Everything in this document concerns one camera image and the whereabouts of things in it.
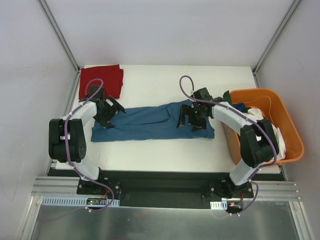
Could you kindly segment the teal blue t shirt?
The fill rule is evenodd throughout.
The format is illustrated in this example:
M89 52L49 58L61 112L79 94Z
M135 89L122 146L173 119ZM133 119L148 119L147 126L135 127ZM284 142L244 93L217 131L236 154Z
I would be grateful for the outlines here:
M115 141L144 141L171 139L214 139L215 130L207 123L206 129L192 131L191 125L177 127L181 105L191 106L190 100L171 102L160 106L134 107L119 112L105 128L97 121L92 127L91 141L94 143Z

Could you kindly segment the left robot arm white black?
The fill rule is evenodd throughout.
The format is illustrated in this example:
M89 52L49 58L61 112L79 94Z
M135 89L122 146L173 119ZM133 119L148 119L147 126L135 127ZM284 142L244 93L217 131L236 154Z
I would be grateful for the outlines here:
M51 159L72 167L83 181L89 181L89 190L99 195L105 191L106 183L99 178L100 168L86 156L84 128L94 119L104 129L113 129L111 120L125 109L112 96L107 97L103 86L93 85L88 90L70 113L49 121L48 153Z

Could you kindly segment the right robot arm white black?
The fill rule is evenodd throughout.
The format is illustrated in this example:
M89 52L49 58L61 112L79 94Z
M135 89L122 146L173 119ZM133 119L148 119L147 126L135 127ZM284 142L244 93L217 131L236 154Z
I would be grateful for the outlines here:
M246 116L221 97L213 98L205 87L193 92L189 99L190 105L180 107L178 127L191 125L193 132L205 130L207 119L211 118L238 135L241 159L226 179L214 187L220 197L237 197L262 166L276 160L279 147L272 124L266 118L255 120Z

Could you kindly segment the white t shirt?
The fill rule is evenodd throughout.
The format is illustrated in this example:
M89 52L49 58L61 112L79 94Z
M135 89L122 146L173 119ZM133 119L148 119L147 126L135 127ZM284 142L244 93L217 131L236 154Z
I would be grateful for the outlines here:
M262 120L265 118L263 116L262 111L258 108L249 108L247 110L247 114L249 116L253 116L253 118L255 120ZM277 161L284 160L286 157L286 151L287 151L284 137L283 137L279 127L275 127L275 125L273 123L271 124L271 126L273 129L275 138L276 138L278 149L279 149L279 152L277 154Z

